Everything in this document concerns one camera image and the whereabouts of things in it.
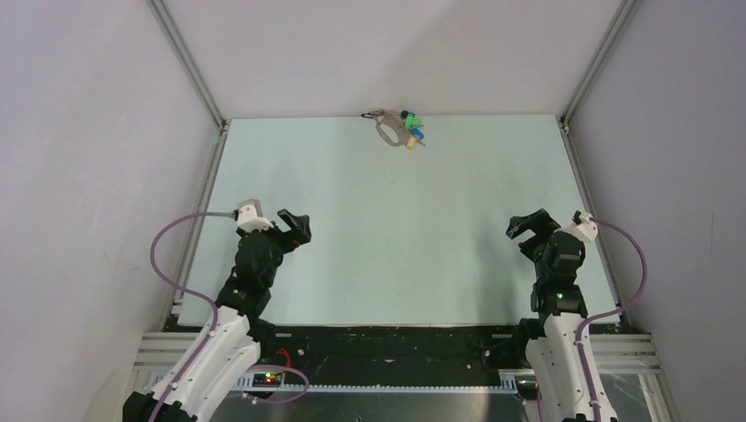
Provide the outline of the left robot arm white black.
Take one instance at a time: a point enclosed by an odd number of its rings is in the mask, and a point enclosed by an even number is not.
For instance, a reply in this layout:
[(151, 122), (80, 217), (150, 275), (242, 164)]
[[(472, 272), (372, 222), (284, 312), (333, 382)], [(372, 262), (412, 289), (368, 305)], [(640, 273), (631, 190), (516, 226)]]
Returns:
[(261, 319), (271, 299), (271, 288), (286, 255), (311, 241), (310, 218), (278, 211), (287, 230), (264, 217), (260, 203), (248, 200), (223, 214), (237, 225), (239, 236), (234, 265), (216, 299), (169, 279), (152, 264), (157, 275), (186, 295), (205, 301), (210, 316), (195, 340), (160, 382), (146, 392), (134, 391), (124, 402), (125, 421), (208, 421), (228, 397), (248, 399), (233, 389), (247, 372), (267, 373), (283, 382), (291, 373), (304, 386), (311, 382), (301, 370), (271, 364), (278, 354), (274, 325)]

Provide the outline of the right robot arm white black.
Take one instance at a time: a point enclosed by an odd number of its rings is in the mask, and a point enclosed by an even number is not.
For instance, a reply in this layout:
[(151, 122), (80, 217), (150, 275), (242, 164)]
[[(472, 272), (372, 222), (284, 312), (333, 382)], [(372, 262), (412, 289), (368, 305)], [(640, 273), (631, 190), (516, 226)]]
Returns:
[(536, 317), (521, 321), (524, 332), (512, 341), (510, 352), (518, 365), (534, 371), (539, 417), (616, 421), (590, 344), (588, 308), (576, 283), (586, 246), (596, 240), (598, 227), (591, 214), (582, 211), (566, 227), (544, 209), (509, 219), (509, 238), (527, 231), (531, 237), (518, 247), (534, 266), (530, 308)]

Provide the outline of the green key tag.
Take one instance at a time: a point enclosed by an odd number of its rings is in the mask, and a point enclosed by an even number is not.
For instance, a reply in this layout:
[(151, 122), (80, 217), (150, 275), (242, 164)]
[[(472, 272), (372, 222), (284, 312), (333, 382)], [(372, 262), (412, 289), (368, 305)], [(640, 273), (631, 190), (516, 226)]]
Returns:
[(422, 120), (418, 119), (416, 116), (413, 119), (405, 118), (404, 126), (407, 130), (418, 128), (422, 126)]

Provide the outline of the yellow key tag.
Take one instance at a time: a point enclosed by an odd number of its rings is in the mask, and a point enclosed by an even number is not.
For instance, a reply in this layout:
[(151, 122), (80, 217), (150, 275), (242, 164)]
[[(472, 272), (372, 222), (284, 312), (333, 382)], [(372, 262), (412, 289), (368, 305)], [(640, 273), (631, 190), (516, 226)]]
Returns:
[(414, 149), (414, 148), (416, 147), (416, 145), (417, 145), (418, 141), (419, 141), (419, 138), (418, 138), (418, 137), (416, 137), (416, 136), (411, 136), (411, 137), (410, 137), (410, 138), (408, 139), (407, 143), (406, 143), (406, 148), (407, 148), (408, 150), (413, 150), (413, 149)]

